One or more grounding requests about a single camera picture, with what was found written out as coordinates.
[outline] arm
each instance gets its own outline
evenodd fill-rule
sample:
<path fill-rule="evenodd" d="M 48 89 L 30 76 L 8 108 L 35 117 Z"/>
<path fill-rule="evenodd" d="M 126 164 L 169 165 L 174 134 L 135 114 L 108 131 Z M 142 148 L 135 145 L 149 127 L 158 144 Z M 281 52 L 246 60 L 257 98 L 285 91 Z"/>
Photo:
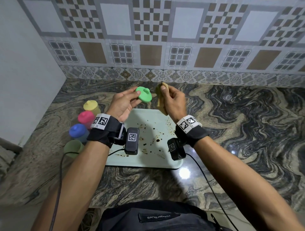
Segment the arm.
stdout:
<path fill-rule="evenodd" d="M 116 94 L 113 97 L 107 114 L 124 122 L 131 109 L 141 101 L 136 99 L 139 91 L 136 87 Z M 63 178 L 61 194 L 53 230 L 77 230 L 92 199 L 92 196 L 101 180 L 109 154 L 109 147 L 98 141 L 88 141 L 84 150 L 72 163 Z M 49 230 L 55 201 L 56 187 L 43 203 L 32 231 Z"/>
<path fill-rule="evenodd" d="M 161 87 L 161 90 L 166 110 L 177 123 L 187 115 L 185 96 L 172 86 L 169 86 L 169 92 L 165 87 Z M 199 140 L 194 149 L 216 181 L 256 229 L 305 231 L 280 194 L 238 157 L 210 137 Z"/>

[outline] pink cup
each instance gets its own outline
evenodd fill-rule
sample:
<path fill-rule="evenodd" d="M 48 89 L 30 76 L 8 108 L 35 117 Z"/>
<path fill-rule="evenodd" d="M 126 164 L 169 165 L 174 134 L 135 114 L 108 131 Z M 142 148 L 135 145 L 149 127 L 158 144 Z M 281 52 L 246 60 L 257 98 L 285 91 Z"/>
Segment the pink cup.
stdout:
<path fill-rule="evenodd" d="M 95 119 L 95 115 L 91 111 L 84 111 L 77 117 L 78 121 L 85 125 L 87 129 L 91 129 L 90 126 Z"/>

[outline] green bottle cap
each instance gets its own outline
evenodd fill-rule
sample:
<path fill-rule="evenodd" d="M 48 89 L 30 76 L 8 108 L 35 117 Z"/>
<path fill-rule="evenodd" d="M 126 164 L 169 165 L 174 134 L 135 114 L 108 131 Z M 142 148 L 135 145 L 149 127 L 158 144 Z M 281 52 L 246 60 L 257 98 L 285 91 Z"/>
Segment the green bottle cap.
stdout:
<path fill-rule="evenodd" d="M 145 87 L 137 87 L 136 91 L 141 91 L 141 94 L 139 95 L 139 99 L 142 100 L 145 103 L 148 103 L 152 100 L 152 94 L 150 93 L 150 90 Z"/>

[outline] yellow sponge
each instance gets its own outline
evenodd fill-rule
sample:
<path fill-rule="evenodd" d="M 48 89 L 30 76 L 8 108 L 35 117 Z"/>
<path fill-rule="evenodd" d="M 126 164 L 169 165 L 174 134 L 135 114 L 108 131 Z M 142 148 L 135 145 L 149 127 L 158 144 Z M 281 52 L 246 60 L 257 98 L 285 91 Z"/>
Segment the yellow sponge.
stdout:
<path fill-rule="evenodd" d="M 160 83 L 158 84 L 158 86 L 156 87 L 156 94 L 158 96 L 158 103 L 157 103 L 157 108 L 160 110 L 160 112 L 162 112 L 164 115 L 168 115 L 166 109 L 165 109 L 165 105 L 164 105 L 164 97 L 162 95 L 161 86 L 165 86 L 167 91 L 168 91 L 168 85 L 166 83 Z"/>

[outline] pink lid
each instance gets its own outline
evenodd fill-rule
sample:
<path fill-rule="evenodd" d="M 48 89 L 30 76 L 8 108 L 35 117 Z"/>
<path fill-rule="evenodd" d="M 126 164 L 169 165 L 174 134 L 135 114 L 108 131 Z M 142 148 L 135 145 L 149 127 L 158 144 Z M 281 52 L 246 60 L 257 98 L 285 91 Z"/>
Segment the pink lid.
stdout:
<path fill-rule="evenodd" d="M 91 111 L 84 111 L 78 115 L 77 119 L 80 123 L 85 124 L 88 122 L 93 122 L 95 115 Z"/>

